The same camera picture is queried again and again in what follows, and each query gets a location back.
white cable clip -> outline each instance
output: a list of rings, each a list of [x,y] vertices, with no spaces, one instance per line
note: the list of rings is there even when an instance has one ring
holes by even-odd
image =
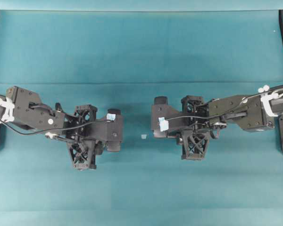
[[[12,100],[7,97],[6,101],[4,101],[0,98],[0,106],[5,107],[5,112],[1,120],[3,122],[14,121],[15,117],[13,116],[13,111],[14,111],[15,105],[13,104]]]
[[[270,117],[278,117],[277,114],[273,113],[272,108],[269,104],[269,101],[273,100],[273,99],[278,99],[279,98],[279,94],[278,93],[272,93],[272,94],[262,94],[261,96],[261,102],[263,103],[264,106],[264,110],[266,112],[266,114]]]
[[[268,85],[265,85],[264,87],[260,87],[258,89],[258,92],[259,93],[263,93],[263,92],[267,92],[269,91],[269,86]],[[273,100],[273,99],[277,99],[279,98],[279,94],[278,93],[272,93],[272,94],[267,94],[267,93],[264,93],[264,94],[261,94],[261,102],[263,103],[263,107],[264,107],[264,110],[266,112],[266,114],[270,117],[278,117],[277,114],[273,113],[272,111],[272,108],[270,106],[270,103],[269,101]]]
[[[259,93],[263,93],[263,92],[267,92],[269,91],[269,86],[265,85],[262,88],[258,89]],[[266,114],[270,117],[278,117],[277,114],[273,113],[272,108],[270,106],[269,101],[273,100],[273,99],[279,99],[281,97],[283,97],[283,93],[282,94],[278,94],[279,90],[275,90],[273,91],[271,94],[267,94],[267,93],[263,93],[261,94],[261,102],[263,103],[264,106],[264,110],[266,112]]]
[[[164,117],[158,118],[160,132],[166,131],[169,129],[169,121],[165,120]]]

wire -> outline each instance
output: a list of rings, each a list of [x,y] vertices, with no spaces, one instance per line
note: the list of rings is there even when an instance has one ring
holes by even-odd
[[[39,130],[39,131],[36,131],[36,132],[33,132],[33,133],[22,133],[18,130],[16,130],[15,128],[11,127],[10,125],[8,125],[6,122],[2,121],[0,119],[0,122],[6,126],[7,128],[9,128],[10,130],[16,132],[17,134],[20,134],[20,135],[23,135],[23,136],[30,136],[30,135],[36,135],[36,134],[42,134],[42,133],[45,133],[45,132],[51,132],[51,131],[65,131],[65,130],[71,130],[71,129],[78,129],[78,128],[81,128],[81,127],[84,127],[84,126],[87,126],[87,125],[90,125],[90,124],[93,124],[93,123],[99,123],[99,122],[111,122],[111,120],[103,120],[103,121],[90,121],[90,122],[87,122],[87,123],[84,123],[82,125],[78,125],[78,126],[73,126],[73,127],[69,127],[69,128],[58,128],[58,129],[44,129],[44,130]]]

teal tablecloth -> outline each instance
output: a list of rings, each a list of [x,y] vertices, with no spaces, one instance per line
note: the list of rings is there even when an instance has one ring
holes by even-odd
[[[203,161],[182,161],[174,140],[150,131],[156,96],[180,109],[186,95],[252,94],[264,84],[283,84],[277,11],[2,11],[0,93],[18,85],[70,113],[120,108],[125,124],[122,150],[82,172],[65,144],[3,128],[0,226],[283,226],[277,130],[230,125]]]

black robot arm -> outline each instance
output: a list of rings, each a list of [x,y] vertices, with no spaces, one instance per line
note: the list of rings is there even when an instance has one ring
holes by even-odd
[[[92,105],[81,105],[75,107],[74,114],[67,114],[60,103],[52,109],[42,103],[37,93],[16,86],[9,88],[6,96],[0,95],[0,124],[21,135],[44,134],[46,138],[66,142],[72,165],[78,170],[96,169],[95,156],[105,148],[120,151],[120,110],[109,109],[100,119],[96,119],[96,112]],[[20,132],[15,126],[32,132]]]
[[[182,110],[168,105],[167,97],[156,97],[151,110],[151,129],[156,138],[174,138],[182,145],[182,159],[205,157],[210,138],[217,139],[228,123],[247,132],[275,127],[275,117],[283,115],[283,86],[259,88],[254,95],[213,99],[186,96]]]

screw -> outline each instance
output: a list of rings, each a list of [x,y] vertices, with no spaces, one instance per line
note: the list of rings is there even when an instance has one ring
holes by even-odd
[[[48,124],[52,125],[53,124],[53,119],[48,119]]]

